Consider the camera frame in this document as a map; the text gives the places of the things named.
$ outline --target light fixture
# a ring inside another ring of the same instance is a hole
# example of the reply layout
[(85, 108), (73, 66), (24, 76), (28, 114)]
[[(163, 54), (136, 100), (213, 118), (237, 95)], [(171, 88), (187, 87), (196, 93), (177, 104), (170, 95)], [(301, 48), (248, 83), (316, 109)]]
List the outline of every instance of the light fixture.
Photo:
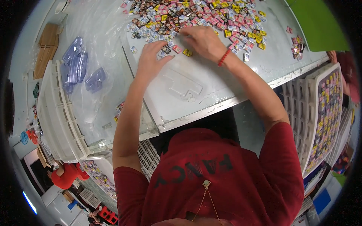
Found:
[(34, 205), (30, 202), (28, 197), (26, 196), (25, 192), (23, 192), (24, 197), (26, 198), (27, 202), (29, 203), (30, 207), (33, 209), (34, 213), (37, 214), (37, 209), (34, 207)]

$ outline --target gold necklace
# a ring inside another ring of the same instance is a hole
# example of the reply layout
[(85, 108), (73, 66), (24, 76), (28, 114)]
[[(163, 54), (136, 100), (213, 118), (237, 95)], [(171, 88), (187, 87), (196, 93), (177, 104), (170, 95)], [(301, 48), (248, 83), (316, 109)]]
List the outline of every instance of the gold necklace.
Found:
[(197, 214), (199, 213), (199, 211), (200, 211), (200, 209), (201, 209), (201, 206), (202, 206), (202, 203), (203, 203), (203, 200), (204, 200), (204, 198), (205, 198), (206, 192), (207, 192), (207, 193), (209, 194), (209, 196), (210, 196), (211, 203), (212, 203), (212, 206), (214, 207), (214, 210), (215, 210), (216, 216), (217, 216), (217, 218), (218, 218), (218, 220), (219, 220), (219, 223), (220, 223), (221, 226), (223, 226), (223, 224), (222, 224), (221, 221), (220, 221), (218, 212), (216, 211), (216, 208), (215, 208), (215, 205), (214, 205), (214, 201), (212, 200), (211, 195), (210, 195), (210, 192), (209, 192), (209, 186), (210, 186), (210, 184), (211, 184), (211, 181), (209, 181), (209, 180), (204, 180), (204, 182), (202, 183), (202, 186), (205, 187), (205, 193), (204, 193), (204, 196), (202, 197), (202, 200), (201, 200), (201, 203), (200, 203), (200, 207), (199, 207), (199, 209), (197, 210), (197, 213), (195, 214), (195, 216), (194, 216), (194, 218), (192, 219), (192, 221), (195, 220)]

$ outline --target cardboard box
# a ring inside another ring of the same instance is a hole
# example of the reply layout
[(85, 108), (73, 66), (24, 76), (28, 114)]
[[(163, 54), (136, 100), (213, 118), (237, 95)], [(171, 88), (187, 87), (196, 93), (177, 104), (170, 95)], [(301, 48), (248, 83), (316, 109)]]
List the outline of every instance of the cardboard box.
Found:
[(72, 203), (74, 200), (73, 196), (70, 194), (68, 190), (63, 191), (63, 196), (69, 203)]
[(59, 26), (57, 24), (46, 24), (39, 40), (39, 54), (35, 64), (33, 79), (43, 78), (45, 68), (54, 57), (59, 44)]

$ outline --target hand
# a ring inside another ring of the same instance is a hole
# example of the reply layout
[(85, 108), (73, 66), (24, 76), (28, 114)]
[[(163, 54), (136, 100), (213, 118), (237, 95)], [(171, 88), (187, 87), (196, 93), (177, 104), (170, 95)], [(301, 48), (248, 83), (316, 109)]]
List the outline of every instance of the hand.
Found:
[(334, 50), (332, 51), (327, 51), (327, 55), (329, 57), (329, 60), (333, 63), (333, 64), (337, 64), (337, 54)]
[(227, 48), (209, 26), (184, 27), (180, 33), (188, 35), (188, 42), (201, 56), (218, 63)]
[(175, 57), (165, 56), (161, 60), (157, 60), (157, 53), (165, 45), (167, 45), (167, 42), (157, 41), (148, 43), (143, 47), (135, 79), (148, 85), (158, 75), (163, 66)]

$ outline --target pendant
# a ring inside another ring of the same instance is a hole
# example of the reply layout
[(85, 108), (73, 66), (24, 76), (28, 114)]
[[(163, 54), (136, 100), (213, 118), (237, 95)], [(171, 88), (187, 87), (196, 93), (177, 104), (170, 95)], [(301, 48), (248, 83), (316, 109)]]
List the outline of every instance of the pendant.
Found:
[(209, 188), (210, 184), (211, 184), (211, 181), (204, 180), (204, 182), (202, 183), (202, 186), (204, 186), (205, 190), (207, 190)]

